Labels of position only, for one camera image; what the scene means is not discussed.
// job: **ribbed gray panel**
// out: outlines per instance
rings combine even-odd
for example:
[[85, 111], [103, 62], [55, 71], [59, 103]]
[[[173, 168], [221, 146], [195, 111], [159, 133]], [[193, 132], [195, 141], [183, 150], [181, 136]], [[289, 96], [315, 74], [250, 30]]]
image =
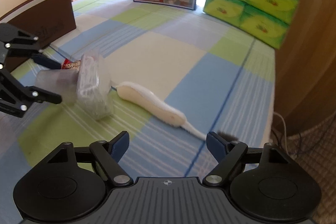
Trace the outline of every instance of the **ribbed gray panel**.
[[259, 223], [238, 212], [223, 191], [206, 188], [196, 178], [139, 178], [132, 187], [113, 190], [98, 210], [71, 224]]

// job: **white brush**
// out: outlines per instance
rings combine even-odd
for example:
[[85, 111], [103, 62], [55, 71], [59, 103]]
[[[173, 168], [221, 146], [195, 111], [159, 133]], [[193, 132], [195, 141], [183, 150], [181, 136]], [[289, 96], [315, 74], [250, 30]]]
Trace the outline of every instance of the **white brush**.
[[132, 82], [122, 82], [117, 85], [116, 89], [120, 98], [144, 108], [161, 121], [173, 127], [181, 127], [195, 137], [203, 141], [206, 140], [206, 135], [194, 128], [181, 111], [167, 105], [153, 92], [143, 86]]

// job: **checkered tablecloth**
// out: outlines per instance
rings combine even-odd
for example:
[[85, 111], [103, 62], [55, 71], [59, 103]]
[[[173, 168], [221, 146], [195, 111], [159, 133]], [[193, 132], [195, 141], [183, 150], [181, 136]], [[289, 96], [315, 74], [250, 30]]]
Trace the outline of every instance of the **checkered tablecloth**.
[[[268, 139], [273, 112], [274, 50], [250, 35], [196, 11], [133, 0], [78, 0], [77, 29], [46, 54], [79, 60], [98, 48], [115, 83], [132, 81], [181, 110], [201, 132], [225, 131], [249, 146]], [[13, 72], [33, 85], [40, 66]], [[216, 165], [205, 143], [170, 127], [112, 91], [114, 115], [94, 121], [77, 105], [34, 104], [22, 119], [0, 116], [0, 223], [18, 223], [16, 182], [64, 141], [87, 146], [127, 130], [131, 141], [120, 161], [137, 176], [201, 179]]]

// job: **brown curtain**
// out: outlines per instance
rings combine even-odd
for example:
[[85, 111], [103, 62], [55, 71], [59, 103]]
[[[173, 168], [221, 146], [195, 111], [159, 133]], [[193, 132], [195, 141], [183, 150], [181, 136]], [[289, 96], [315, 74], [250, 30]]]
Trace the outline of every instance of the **brown curtain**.
[[336, 110], [336, 0], [300, 0], [276, 52], [276, 72], [274, 109], [289, 134], [319, 124]]

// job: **silver bolt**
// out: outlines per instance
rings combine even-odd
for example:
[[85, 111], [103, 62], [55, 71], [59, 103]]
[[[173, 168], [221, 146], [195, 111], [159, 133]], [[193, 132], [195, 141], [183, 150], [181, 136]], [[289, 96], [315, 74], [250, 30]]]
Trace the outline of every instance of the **silver bolt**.
[[119, 175], [119, 176], [114, 177], [113, 180], [114, 180], [116, 183], [119, 183], [119, 184], [125, 184], [125, 183], [127, 183], [127, 182], [130, 181], [130, 178], [129, 178], [129, 176]]
[[210, 184], [218, 184], [222, 181], [222, 178], [218, 175], [210, 175], [205, 178]]

